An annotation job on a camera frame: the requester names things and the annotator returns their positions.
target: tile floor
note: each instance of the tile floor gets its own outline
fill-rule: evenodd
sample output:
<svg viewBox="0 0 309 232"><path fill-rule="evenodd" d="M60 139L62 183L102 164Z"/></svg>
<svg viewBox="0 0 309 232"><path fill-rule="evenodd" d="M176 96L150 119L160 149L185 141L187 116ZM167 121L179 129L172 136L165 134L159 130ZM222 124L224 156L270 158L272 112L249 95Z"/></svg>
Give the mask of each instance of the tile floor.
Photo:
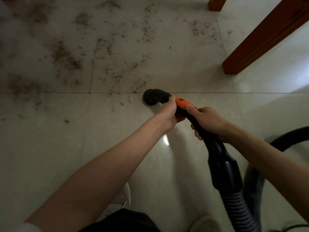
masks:
<svg viewBox="0 0 309 232"><path fill-rule="evenodd" d="M237 76L224 61L281 0L17 0L0 2L0 230L38 208L69 175L159 108L161 88L212 106L262 139L308 125L309 25ZM212 214L232 231L207 151L188 121L160 140L130 179L132 209L162 231ZM231 146L244 174L247 162ZM286 154L309 165L309 143ZM303 222L266 184L263 231Z"/></svg>

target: white sneaker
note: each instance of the white sneaker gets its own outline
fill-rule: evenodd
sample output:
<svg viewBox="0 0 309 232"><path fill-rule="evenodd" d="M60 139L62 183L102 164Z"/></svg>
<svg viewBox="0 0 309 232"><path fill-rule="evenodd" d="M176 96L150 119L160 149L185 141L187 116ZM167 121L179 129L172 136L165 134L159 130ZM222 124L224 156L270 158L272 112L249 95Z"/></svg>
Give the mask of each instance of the white sneaker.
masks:
<svg viewBox="0 0 309 232"><path fill-rule="evenodd" d="M189 232L222 232L212 216L203 216L191 226Z"/></svg>
<svg viewBox="0 0 309 232"><path fill-rule="evenodd" d="M97 222L101 221L107 216L113 214L114 212L120 209L123 208L130 209L130 206L131 206L131 191L129 184L126 183L124 187L120 190L120 192L115 196L110 205L107 206L107 208L103 211L103 213L96 221Z"/></svg>

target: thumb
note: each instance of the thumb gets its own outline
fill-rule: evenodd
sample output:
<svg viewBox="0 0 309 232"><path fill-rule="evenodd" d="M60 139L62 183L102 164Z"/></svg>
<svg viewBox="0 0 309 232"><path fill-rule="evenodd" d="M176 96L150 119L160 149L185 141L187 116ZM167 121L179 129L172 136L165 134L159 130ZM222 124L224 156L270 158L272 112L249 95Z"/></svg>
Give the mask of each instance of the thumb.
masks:
<svg viewBox="0 0 309 232"><path fill-rule="evenodd" d="M187 104L186 110L190 115L193 115L196 119L200 116L200 112L192 105Z"/></svg>

